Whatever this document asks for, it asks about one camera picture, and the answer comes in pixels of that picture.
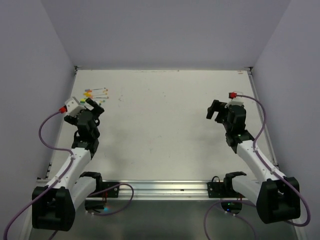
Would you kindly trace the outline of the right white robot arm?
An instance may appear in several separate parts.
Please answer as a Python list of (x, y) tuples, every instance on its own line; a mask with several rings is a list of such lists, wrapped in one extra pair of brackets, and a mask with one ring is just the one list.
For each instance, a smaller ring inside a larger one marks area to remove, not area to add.
[(214, 113), (217, 113), (215, 122), (225, 128), (227, 145), (247, 164), (256, 178), (251, 180), (242, 171), (227, 173), (223, 180), (223, 192), (231, 197), (237, 193), (246, 197), (255, 205), (258, 216), (265, 224), (299, 218), (299, 182), (278, 170), (254, 145), (254, 137), (246, 130), (247, 111), (244, 104), (215, 99), (207, 109), (206, 118), (211, 119)]

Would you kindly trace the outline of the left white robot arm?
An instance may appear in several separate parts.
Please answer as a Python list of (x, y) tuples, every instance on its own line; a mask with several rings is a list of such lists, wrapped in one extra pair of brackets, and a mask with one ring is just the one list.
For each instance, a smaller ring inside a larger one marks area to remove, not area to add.
[(78, 207), (88, 195), (103, 193), (102, 177), (97, 172), (84, 172), (99, 146), (99, 117), (104, 109), (91, 98), (81, 104), (75, 97), (59, 110), (64, 121), (76, 126), (69, 156), (57, 174), (32, 193), (32, 227), (35, 229), (69, 231)]

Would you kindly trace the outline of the light green marker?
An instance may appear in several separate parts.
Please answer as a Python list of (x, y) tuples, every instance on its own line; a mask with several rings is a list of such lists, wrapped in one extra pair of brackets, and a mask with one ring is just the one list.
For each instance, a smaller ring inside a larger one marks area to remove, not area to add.
[[(82, 98), (82, 99), (80, 100), (80, 103), (81, 103), (82, 105), (87, 104), (86, 100), (87, 100), (87, 98)], [(104, 103), (104, 102), (106, 101), (105, 99), (102, 99), (102, 98), (91, 98), (90, 100), (98, 103), (99, 105), (101, 105), (102, 103)]]

